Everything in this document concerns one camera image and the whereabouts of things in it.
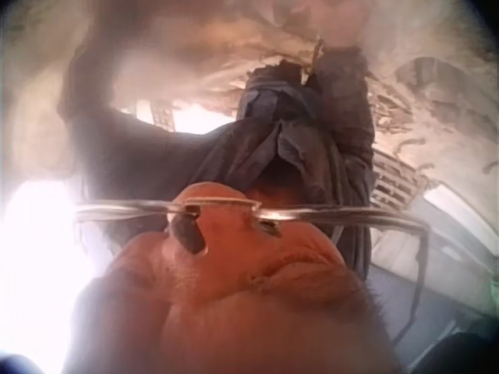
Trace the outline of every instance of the dark nose pad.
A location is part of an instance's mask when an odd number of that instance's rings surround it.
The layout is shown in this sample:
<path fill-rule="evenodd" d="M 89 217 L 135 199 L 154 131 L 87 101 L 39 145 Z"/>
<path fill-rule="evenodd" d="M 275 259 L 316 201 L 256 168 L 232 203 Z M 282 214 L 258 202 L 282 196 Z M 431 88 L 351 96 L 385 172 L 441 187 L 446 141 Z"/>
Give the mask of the dark nose pad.
<path fill-rule="evenodd" d="M 192 214 L 177 214 L 170 223 L 172 234 L 193 255 L 200 254 L 206 248 L 206 242 L 196 219 L 197 216 Z"/>

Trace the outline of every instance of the man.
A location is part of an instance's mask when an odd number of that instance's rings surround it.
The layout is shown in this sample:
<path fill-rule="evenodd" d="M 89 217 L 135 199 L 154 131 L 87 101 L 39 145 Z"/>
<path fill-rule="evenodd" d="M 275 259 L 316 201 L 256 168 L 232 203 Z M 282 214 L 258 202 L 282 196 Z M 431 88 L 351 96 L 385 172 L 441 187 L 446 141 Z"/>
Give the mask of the man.
<path fill-rule="evenodd" d="M 238 121 L 205 136 L 144 126 L 107 106 L 113 66 L 148 16 L 103 7 L 60 107 L 89 197 L 367 206 L 374 130 L 355 44 L 368 9 L 337 3 L 306 2 L 325 43 L 308 83 L 287 62 L 258 69 Z M 76 308 L 66 372 L 398 371 L 362 282 L 367 229 L 287 223 L 277 237 L 244 210 L 214 206 L 196 219 L 204 242 L 193 249 L 189 234 L 165 230 L 172 218 L 105 228 L 126 248 Z"/>

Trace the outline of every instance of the bright light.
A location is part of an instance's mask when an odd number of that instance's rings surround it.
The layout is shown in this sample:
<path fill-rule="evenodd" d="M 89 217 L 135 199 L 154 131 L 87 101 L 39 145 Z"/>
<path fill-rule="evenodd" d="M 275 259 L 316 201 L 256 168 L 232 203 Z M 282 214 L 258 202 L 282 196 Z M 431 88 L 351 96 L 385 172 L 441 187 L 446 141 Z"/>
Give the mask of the bright light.
<path fill-rule="evenodd" d="M 74 242 L 72 204 L 58 182 L 24 184 L 0 227 L 0 350 L 59 374 L 74 301 L 94 275 Z"/>
<path fill-rule="evenodd" d="M 181 111 L 173 111 L 176 132 L 206 134 L 234 121 L 234 118 L 221 113 L 208 111 L 198 104 L 190 105 Z"/>

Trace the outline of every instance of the eyeglasses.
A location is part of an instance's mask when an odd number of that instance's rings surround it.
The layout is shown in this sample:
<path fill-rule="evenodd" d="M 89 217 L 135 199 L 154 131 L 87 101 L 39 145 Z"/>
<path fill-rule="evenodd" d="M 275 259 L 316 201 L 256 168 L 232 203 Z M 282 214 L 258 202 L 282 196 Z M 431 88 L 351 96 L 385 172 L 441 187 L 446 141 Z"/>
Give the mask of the eyeglasses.
<path fill-rule="evenodd" d="M 76 208 L 76 222 L 123 221 L 139 217 L 165 214 L 182 214 L 198 217 L 206 206 L 238 207 L 249 210 L 255 219 L 263 224 L 276 225 L 279 222 L 307 221 L 312 224 L 331 226 L 368 226 L 388 230 L 404 231 L 419 236 L 418 277 L 411 315 L 407 325 L 401 330 L 394 342 L 397 344 L 416 321 L 416 310 L 423 292 L 428 264 L 428 241 L 430 227 L 422 220 L 408 214 L 391 212 L 369 207 L 302 205 L 284 209 L 262 208 L 262 204 L 250 199 L 231 198 L 190 198 L 181 203 L 160 200 L 97 200 L 80 204 Z"/>

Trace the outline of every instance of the clothing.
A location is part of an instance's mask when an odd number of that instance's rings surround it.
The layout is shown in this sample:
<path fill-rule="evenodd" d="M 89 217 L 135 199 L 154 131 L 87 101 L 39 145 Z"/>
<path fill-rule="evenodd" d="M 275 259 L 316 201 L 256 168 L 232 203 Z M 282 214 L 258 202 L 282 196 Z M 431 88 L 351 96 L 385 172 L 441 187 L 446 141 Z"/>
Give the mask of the clothing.
<path fill-rule="evenodd" d="M 77 52 L 60 106 L 80 156 L 87 198 L 172 200 L 197 182 L 246 192 L 278 159 L 299 171 L 303 203 L 369 205 L 374 128 L 366 61 L 358 49 L 325 51 L 305 86 L 297 65 L 258 69 L 242 96 L 238 120 L 203 136 L 166 132 L 108 107 L 111 64 L 102 61 L 104 49 L 83 46 Z M 163 218 L 148 217 L 104 229 L 124 245 L 166 225 Z M 369 229 L 320 228 L 365 280 Z"/>

